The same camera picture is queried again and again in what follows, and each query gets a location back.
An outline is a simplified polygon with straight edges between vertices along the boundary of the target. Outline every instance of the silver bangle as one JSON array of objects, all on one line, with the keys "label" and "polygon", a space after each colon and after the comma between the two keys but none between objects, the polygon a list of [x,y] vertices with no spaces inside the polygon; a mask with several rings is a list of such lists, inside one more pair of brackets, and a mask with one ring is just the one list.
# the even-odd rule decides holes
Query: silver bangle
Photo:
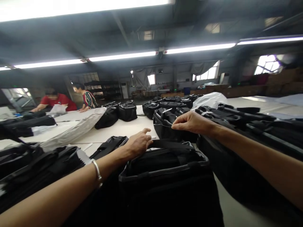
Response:
[{"label": "silver bangle", "polygon": [[97,163],[95,162],[95,160],[94,159],[92,159],[92,163],[95,165],[95,169],[96,169],[96,172],[97,172],[97,178],[98,178],[98,181],[99,181],[99,183],[100,183],[100,185],[99,185],[99,188],[102,186],[102,182],[101,182],[101,180],[102,180],[102,176],[100,175],[100,170],[99,170],[99,167],[98,167],[98,165],[97,165]]}]

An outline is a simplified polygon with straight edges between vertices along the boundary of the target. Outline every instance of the bag handle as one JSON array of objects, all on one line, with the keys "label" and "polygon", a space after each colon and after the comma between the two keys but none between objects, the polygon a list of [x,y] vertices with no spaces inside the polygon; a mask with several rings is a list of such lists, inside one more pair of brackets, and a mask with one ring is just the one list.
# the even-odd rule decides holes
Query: bag handle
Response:
[{"label": "bag handle", "polygon": [[153,140],[153,143],[148,146],[148,149],[149,148],[175,148],[195,150],[194,147],[170,140]]}]

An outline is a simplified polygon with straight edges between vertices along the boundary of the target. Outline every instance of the forearm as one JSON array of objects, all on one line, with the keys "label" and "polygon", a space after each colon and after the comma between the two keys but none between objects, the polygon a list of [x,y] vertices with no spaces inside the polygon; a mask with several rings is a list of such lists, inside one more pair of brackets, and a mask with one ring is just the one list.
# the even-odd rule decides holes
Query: forearm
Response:
[{"label": "forearm", "polygon": [[[102,180],[129,159],[129,152],[125,152],[125,149],[128,148],[120,147],[96,161]],[[1,214],[1,226],[61,226],[98,184],[95,166],[89,164]]]},{"label": "forearm", "polygon": [[219,125],[212,130],[212,137],[238,154],[282,195],[303,210],[303,162]]}]

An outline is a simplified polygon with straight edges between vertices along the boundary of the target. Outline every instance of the fluorescent light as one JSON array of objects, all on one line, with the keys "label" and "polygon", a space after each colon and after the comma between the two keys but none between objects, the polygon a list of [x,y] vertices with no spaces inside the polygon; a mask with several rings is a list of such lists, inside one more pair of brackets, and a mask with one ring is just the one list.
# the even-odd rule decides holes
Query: fluorescent light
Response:
[{"label": "fluorescent light", "polygon": [[2,71],[2,70],[10,70],[10,68],[0,67],[0,71]]},{"label": "fluorescent light", "polygon": [[261,44],[261,43],[277,43],[277,42],[289,42],[289,41],[300,41],[303,37],[293,37],[293,38],[277,38],[277,39],[262,39],[262,40],[252,40],[252,41],[242,41],[238,45],[246,44]]},{"label": "fluorescent light", "polygon": [[214,49],[227,49],[234,47],[236,44],[218,44],[218,45],[210,45],[210,46],[199,46],[199,47],[188,47],[188,48],[180,48],[180,49],[170,49],[164,51],[164,54],[177,54],[177,53],[186,53],[186,52],[194,52],[194,51],[204,51],[204,50],[214,50]]},{"label": "fluorescent light", "polygon": [[39,68],[39,67],[47,67],[47,66],[59,66],[59,65],[72,65],[72,64],[79,64],[84,63],[80,59],[74,60],[66,60],[66,61],[51,61],[51,62],[40,62],[40,63],[33,63],[33,64],[25,64],[25,65],[15,65],[16,68]]},{"label": "fluorescent light", "polygon": [[124,54],[124,55],[112,55],[112,56],[104,56],[104,57],[94,57],[89,58],[90,61],[108,61],[108,60],[117,60],[117,59],[125,59],[125,58],[136,58],[136,57],[147,57],[157,55],[157,51],[152,52],[144,52],[144,53],[136,53],[136,54]]},{"label": "fluorescent light", "polygon": [[174,3],[175,0],[1,0],[0,22]]}]

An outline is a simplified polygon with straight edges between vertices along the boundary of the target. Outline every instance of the window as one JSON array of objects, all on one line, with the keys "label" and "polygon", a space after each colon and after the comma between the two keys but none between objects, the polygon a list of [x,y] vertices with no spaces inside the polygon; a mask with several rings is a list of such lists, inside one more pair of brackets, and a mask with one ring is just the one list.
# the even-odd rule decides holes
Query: window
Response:
[{"label": "window", "polygon": [[220,61],[217,61],[216,64],[204,74],[197,76],[197,80],[215,79],[217,77],[219,62]]},{"label": "window", "polygon": [[147,78],[148,78],[148,81],[149,81],[150,85],[156,84],[156,79],[155,79],[155,75],[154,74],[147,76]]},{"label": "window", "polygon": [[279,67],[280,64],[274,55],[261,56],[258,61],[255,75],[261,73],[277,73]]}]

